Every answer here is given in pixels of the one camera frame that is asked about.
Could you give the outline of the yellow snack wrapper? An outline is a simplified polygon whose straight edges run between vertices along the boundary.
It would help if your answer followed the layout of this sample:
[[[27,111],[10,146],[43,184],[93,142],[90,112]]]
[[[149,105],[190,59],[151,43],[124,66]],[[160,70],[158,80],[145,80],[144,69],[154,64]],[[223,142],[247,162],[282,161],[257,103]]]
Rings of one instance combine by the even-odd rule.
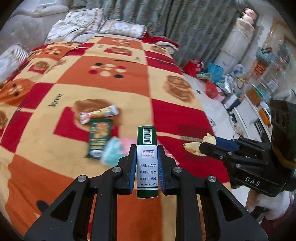
[[[207,143],[210,143],[213,145],[217,145],[216,138],[214,136],[210,135],[210,133],[207,133],[207,135],[205,137],[203,137],[201,142],[185,143],[185,144],[183,144],[183,147],[186,151],[188,151],[191,154],[204,157],[206,155],[202,154],[200,151],[200,145],[204,142],[207,142]]]

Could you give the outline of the green white small box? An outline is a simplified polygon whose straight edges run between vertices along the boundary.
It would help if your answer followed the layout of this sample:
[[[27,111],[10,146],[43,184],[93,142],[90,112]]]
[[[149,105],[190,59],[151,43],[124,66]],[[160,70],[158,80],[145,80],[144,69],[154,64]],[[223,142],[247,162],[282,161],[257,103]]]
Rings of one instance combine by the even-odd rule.
[[[158,197],[158,147],[155,126],[140,126],[137,130],[137,197]]]

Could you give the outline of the teal tissue pack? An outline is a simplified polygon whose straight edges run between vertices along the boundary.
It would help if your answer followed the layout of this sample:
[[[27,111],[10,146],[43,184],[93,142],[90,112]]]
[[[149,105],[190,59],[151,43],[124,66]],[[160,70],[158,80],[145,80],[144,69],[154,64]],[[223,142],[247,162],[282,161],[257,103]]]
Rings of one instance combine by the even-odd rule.
[[[100,162],[108,166],[117,166],[119,159],[125,156],[121,139],[112,137],[106,144]]]

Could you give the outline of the pink plastic bag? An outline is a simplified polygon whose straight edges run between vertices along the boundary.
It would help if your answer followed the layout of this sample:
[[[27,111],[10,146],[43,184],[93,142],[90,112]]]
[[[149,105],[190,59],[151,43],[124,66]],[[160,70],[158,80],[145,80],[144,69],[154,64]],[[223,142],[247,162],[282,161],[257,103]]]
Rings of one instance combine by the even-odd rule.
[[[137,139],[136,138],[122,138],[121,139],[121,144],[122,144],[122,148],[123,148],[123,153],[125,155],[128,155],[129,151],[130,151],[130,146],[133,144],[137,144]]]

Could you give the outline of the dark green snack packet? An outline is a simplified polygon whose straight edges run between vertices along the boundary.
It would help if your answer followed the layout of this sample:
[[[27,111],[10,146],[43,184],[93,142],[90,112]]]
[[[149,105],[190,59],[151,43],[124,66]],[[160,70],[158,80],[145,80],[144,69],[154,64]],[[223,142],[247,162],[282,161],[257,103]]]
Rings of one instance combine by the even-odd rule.
[[[90,134],[88,153],[86,157],[100,160],[105,146],[111,136],[112,120],[107,118],[95,118],[90,122]]]

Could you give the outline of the orange white snack bar wrapper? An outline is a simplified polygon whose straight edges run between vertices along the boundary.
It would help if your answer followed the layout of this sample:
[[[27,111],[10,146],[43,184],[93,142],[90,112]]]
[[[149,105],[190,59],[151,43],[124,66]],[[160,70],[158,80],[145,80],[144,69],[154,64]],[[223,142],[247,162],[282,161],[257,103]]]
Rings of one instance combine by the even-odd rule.
[[[79,113],[79,120],[82,125],[90,122],[93,118],[107,118],[119,114],[119,110],[116,106],[110,105],[99,110],[94,110],[91,112],[81,112]]]

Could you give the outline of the white tv console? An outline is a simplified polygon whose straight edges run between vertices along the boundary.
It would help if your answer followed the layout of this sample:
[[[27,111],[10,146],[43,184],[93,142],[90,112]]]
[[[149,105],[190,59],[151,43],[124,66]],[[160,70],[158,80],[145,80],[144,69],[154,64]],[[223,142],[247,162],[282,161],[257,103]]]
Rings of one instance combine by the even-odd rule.
[[[271,143],[271,127],[265,125],[258,111],[245,96],[241,104],[230,112],[235,116],[234,130],[244,138]]]

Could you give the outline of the teal shopping bag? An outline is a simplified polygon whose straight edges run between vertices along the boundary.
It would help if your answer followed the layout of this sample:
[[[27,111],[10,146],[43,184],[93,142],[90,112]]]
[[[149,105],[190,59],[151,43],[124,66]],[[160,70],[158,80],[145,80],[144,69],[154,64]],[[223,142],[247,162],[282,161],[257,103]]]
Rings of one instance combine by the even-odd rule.
[[[207,73],[211,75],[211,81],[213,83],[220,81],[220,79],[222,78],[223,72],[224,72],[224,69],[221,66],[213,63],[208,64]]]

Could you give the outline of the striped tote bag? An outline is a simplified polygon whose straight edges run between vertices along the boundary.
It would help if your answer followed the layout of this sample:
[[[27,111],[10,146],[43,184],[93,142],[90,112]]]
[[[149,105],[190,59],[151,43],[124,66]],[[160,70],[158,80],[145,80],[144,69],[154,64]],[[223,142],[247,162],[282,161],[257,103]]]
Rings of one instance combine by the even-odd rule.
[[[259,62],[264,63],[266,65],[270,65],[275,60],[275,57],[276,57],[271,47],[267,47],[267,48],[259,47],[256,51],[255,56]]]

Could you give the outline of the red gift bag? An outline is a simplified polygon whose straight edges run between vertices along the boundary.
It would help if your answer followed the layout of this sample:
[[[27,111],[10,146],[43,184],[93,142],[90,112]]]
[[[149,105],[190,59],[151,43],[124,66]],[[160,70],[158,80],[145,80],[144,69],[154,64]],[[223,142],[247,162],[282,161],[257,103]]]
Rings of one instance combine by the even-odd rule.
[[[204,68],[204,63],[197,60],[197,59],[191,59],[184,67],[183,71],[190,75],[191,77],[196,77],[198,74],[202,72]]]

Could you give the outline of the white cabinet with lace cover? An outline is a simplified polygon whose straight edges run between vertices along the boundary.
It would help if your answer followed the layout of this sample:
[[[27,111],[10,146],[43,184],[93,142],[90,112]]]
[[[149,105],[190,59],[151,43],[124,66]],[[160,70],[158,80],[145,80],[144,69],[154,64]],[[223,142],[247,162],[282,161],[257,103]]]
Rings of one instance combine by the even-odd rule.
[[[220,49],[214,64],[224,69],[223,75],[230,73],[242,60],[247,50],[255,28],[243,18],[237,18],[233,29]]]

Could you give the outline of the white bolster pillow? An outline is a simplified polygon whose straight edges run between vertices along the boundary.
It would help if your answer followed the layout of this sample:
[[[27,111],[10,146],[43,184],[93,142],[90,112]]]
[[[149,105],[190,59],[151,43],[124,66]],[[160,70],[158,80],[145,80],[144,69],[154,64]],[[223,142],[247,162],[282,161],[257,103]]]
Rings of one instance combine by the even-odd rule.
[[[107,19],[99,30],[100,34],[120,35],[141,39],[147,32],[146,26],[125,20]]]

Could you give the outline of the white embroidered pillow left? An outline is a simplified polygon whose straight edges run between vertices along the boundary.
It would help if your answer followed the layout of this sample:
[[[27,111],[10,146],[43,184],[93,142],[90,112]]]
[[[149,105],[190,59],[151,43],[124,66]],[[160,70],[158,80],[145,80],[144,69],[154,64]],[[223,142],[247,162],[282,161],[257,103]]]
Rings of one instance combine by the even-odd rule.
[[[29,53],[20,45],[12,45],[1,54],[0,82],[5,82],[27,59]]]

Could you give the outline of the white folded quilt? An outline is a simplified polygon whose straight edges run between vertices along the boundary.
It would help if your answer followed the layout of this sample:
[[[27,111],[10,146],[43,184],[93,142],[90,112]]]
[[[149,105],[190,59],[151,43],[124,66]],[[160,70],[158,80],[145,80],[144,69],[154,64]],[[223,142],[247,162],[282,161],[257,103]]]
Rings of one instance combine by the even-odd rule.
[[[49,31],[45,40],[45,44],[56,41],[71,42],[75,37],[84,32],[85,29],[85,27],[75,25],[71,22],[59,20],[53,25],[53,27]]]

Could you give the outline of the grey tufted headboard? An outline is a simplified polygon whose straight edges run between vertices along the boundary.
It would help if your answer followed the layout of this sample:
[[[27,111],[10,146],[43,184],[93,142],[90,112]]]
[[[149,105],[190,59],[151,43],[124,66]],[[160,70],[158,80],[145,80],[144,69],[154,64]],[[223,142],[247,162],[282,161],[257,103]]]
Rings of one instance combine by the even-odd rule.
[[[15,44],[28,52],[44,45],[53,25],[65,18],[68,11],[65,5],[16,8],[1,29],[1,53]]]

